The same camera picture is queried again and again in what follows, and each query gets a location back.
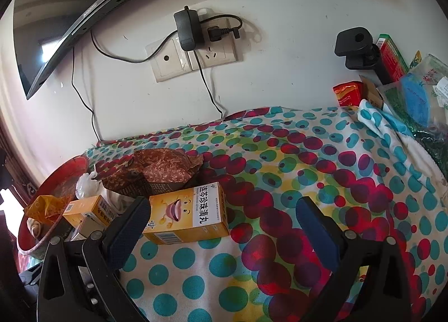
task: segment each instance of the wall outlet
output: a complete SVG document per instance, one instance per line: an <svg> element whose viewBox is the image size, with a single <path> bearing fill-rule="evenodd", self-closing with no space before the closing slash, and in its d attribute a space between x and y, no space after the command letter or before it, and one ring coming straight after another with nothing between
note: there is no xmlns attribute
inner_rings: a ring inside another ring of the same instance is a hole
<svg viewBox="0 0 448 322"><path fill-rule="evenodd" d="M148 56L157 49L162 41L159 40L145 47ZM168 40L149 62L151 63L155 81L158 83L191 72L187 54L181 49L177 35Z"/></svg>
<svg viewBox="0 0 448 322"><path fill-rule="evenodd" d="M222 37L220 41L210 42L207 28L212 26L219 26L220 28L230 28L227 18L220 18L213 21L206 22L201 25L202 32L205 38L205 45L201 49L197 49L199 62L203 68L211 66L232 63L237 60L235 55L234 36L232 33ZM194 52L188 52L191 67L193 70L199 70L198 63L194 57Z"/></svg>

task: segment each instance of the blue gripper pad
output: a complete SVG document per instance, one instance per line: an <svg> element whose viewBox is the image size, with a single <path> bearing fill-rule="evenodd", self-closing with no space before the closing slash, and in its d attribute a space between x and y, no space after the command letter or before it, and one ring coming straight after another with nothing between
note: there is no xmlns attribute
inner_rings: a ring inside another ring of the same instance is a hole
<svg viewBox="0 0 448 322"><path fill-rule="evenodd" d="M310 197L297 201L296 218L322 265L335 272L340 262L340 248L324 226L326 217Z"/></svg>
<svg viewBox="0 0 448 322"><path fill-rule="evenodd" d="M109 268L118 270L125 263L151 217L151 205L146 198L137 199L106 229L102 241L103 252Z"/></svg>

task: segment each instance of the metal screw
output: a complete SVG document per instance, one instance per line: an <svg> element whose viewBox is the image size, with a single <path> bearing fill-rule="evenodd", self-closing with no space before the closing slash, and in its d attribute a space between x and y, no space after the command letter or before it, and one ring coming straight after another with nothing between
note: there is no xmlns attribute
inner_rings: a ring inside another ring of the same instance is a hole
<svg viewBox="0 0 448 322"><path fill-rule="evenodd" d="M101 231L93 231L92 234L90 235L90 238L92 240L99 240L102 236L102 232Z"/></svg>
<svg viewBox="0 0 448 322"><path fill-rule="evenodd" d="M395 245L396 244L396 240L392 236L386 237L386 241L387 241L387 243L389 245Z"/></svg>
<svg viewBox="0 0 448 322"><path fill-rule="evenodd" d="M50 244L57 245L59 243L59 241L60 241L60 237L55 236L55 237L52 237L52 239L50 240Z"/></svg>
<svg viewBox="0 0 448 322"><path fill-rule="evenodd" d="M358 236L358 235L356 234L356 232L355 232L355 231L352 231L352 230L346 230L346 231L344 232L344 235L346 235L346 238L348 238L349 240L354 240L354 239L356 238L356 236Z"/></svg>

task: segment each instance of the cartoon mouth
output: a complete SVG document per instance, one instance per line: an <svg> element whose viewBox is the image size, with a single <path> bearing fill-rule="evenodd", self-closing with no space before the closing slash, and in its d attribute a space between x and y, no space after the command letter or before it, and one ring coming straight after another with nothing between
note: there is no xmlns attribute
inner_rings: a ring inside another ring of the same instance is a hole
<svg viewBox="0 0 448 322"><path fill-rule="evenodd" d="M181 200L177 200L176 202L171 203L165 212L165 214L170 217L173 221L178 222L181 219Z"/></svg>

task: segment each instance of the white wall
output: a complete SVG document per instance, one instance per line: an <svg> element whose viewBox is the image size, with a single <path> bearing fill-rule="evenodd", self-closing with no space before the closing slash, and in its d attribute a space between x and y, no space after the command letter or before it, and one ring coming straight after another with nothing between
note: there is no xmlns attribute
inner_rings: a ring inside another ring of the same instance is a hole
<svg viewBox="0 0 448 322"><path fill-rule="evenodd" d="M260 106L331 106L335 84L357 74L334 55L336 35L364 26L389 33L410 62L416 50L448 63L448 22L435 0L132 0L95 27L103 47L131 58L173 31L184 5L242 17L240 61L206 70L228 113ZM42 181L95 141L90 113L70 85L68 54L42 88L25 100L13 53L12 8L0 21L0 105L15 146ZM149 63L127 64L76 46L75 84L93 104L105 139L218 118L198 72L156 83Z"/></svg>

